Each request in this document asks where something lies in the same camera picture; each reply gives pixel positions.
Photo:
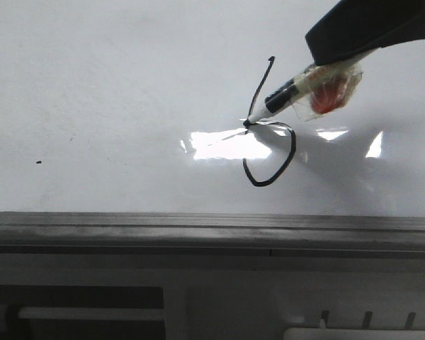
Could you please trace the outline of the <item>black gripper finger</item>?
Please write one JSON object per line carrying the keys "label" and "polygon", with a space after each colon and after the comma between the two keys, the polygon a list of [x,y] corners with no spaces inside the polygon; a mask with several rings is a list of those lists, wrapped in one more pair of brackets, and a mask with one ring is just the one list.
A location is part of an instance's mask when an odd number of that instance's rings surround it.
{"label": "black gripper finger", "polygon": [[305,35],[314,63],[425,40],[425,0],[339,1]]}

